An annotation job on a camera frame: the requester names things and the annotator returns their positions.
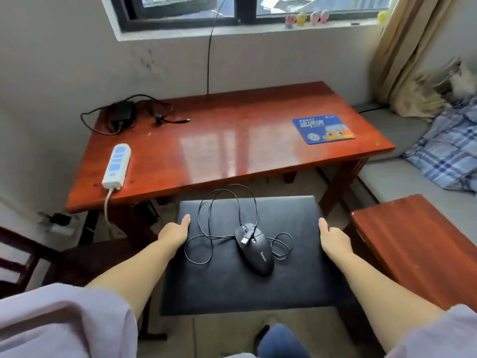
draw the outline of lavender sleeve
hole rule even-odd
[[[477,313],[456,305],[431,325],[409,333],[387,357],[477,357]]]
[[[129,304],[96,288],[52,284],[0,300],[0,358],[133,358]]]

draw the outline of finger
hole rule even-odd
[[[318,224],[319,224],[319,231],[320,233],[324,233],[324,232],[328,232],[328,222],[326,222],[326,220],[321,217],[319,220],[318,220]]]
[[[189,223],[190,223],[190,215],[187,214],[186,216],[184,216],[182,218],[182,222],[180,223],[181,226],[184,226],[185,228],[188,228],[189,227]]]

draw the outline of wired mouse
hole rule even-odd
[[[260,276],[272,273],[275,262],[265,234],[253,223],[246,223],[235,230],[242,256],[249,268]]]

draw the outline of forearm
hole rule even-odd
[[[384,276],[357,255],[347,256],[337,266],[386,352],[411,330],[430,324],[444,312]]]
[[[139,319],[147,299],[175,251],[176,248],[167,240],[155,241],[132,258],[101,274],[86,288],[98,287],[114,291],[131,305],[136,319]]]

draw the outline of sofa cushion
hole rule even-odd
[[[477,199],[472,192],[447,191],[401,158],[366,164],[360,180],[380,203],[421,194],[477,245]]]
[[[427,132],[430,124],[421,118],[400,117],[389,109],[362,113],[361,116],[381,132],[396,149],[386,155],[370,158],[371,161],[395,158],[411,148]]]

